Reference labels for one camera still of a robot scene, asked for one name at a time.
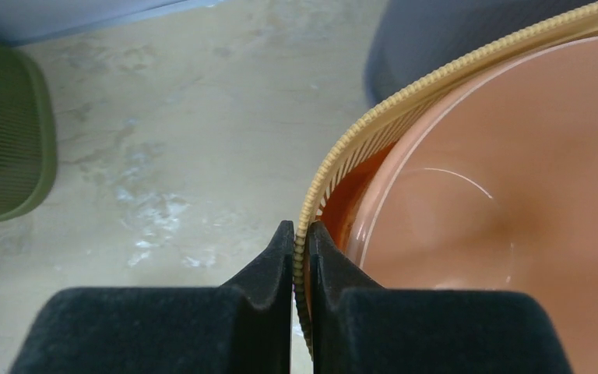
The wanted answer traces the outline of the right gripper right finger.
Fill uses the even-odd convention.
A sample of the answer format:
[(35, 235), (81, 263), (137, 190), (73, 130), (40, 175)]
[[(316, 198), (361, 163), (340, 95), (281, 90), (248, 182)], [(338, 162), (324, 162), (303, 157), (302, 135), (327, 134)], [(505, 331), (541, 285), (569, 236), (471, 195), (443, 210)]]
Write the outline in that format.
[(317, 373), (570, 373), (551, 320), (507, 291), (382, 287), (308, 229)]

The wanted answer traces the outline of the olive green waste bin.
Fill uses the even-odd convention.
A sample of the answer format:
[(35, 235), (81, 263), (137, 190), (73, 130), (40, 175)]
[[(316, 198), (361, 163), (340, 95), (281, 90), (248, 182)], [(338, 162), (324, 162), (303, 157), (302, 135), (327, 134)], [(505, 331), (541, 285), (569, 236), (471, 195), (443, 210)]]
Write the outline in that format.
[(0, 222), (41, 205), (57, 170), (55, 118), (44, 75), (29, 56), (0, 45)]

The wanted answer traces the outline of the yellow mesh waste bin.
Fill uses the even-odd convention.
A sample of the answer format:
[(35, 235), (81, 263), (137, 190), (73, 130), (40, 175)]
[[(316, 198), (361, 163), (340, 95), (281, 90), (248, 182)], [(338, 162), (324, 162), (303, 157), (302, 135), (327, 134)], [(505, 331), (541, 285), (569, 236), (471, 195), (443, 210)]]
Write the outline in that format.
[(305, 196), (294, 242), (294, 293), (308, 350), (313, 349), (310, 265), (306, 248), (310, 224), (319, 219), (332, 193), (360, 164), (392, 143), (430, 106), (464, 81), (510, 58), (585, 36), (598, 35), (598, 1), (567, 9), (501, 36), (439, 67), (377, 104), (340, 137), (317, 170)]

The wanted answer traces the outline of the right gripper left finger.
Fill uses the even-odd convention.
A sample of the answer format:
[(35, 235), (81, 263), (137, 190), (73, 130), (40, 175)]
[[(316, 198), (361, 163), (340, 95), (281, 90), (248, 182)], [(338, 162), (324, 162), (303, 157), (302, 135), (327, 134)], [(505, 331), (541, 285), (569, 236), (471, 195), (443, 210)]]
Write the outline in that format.
[(12, 373), (288, 373), (294, 226), (202, 288), (67, 288), (37, 314)]

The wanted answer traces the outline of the orange smooth bucket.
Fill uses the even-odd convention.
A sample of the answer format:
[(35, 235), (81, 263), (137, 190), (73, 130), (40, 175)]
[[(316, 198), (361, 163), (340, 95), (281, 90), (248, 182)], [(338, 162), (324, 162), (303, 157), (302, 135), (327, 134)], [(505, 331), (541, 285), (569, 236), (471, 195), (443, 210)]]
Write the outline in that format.
[(598, 373), (598, 36), (447, 94), (342, 180), (322, 221), (388, 288), (532, 296), (575, 372)]

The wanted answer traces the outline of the dark grey mesh bin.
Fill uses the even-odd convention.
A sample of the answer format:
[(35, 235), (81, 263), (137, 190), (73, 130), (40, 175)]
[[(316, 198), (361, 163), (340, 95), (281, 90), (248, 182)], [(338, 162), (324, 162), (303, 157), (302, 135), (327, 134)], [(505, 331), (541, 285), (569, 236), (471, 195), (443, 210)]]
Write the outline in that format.
[(374, 107), (441, 66), (588, 0), (392, 0), (364, 70)]

